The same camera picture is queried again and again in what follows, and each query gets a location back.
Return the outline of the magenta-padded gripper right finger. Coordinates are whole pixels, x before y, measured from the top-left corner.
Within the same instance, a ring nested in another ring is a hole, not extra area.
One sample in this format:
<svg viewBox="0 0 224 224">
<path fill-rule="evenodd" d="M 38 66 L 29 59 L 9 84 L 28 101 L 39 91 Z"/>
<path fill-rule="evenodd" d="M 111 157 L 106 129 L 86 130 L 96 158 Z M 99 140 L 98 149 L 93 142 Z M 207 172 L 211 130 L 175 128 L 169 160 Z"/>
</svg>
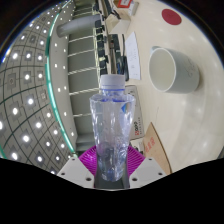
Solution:
<svg viewBox="0 0 224 224">
<path fill-rule="evenodd" d="M 127 152 L 127 175 L 130 188 L 140 188 L 166 176 L 152 157 L 146 158 L 133 147 Z"/>
</svg>

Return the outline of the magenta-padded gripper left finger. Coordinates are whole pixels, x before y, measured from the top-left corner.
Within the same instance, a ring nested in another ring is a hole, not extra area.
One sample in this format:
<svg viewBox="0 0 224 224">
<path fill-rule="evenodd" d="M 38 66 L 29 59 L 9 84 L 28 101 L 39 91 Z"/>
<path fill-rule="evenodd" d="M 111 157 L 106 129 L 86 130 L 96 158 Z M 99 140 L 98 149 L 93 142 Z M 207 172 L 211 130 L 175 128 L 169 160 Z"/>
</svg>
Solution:
<svg viewBox="0 0 224 224">
<path fill-rule="evenodd" d="M 58 176 L 84 188 L 93 188 L 97 173 L 96 147 L 93 146 L 79 157 L 71 157 Z"/>
</svg>

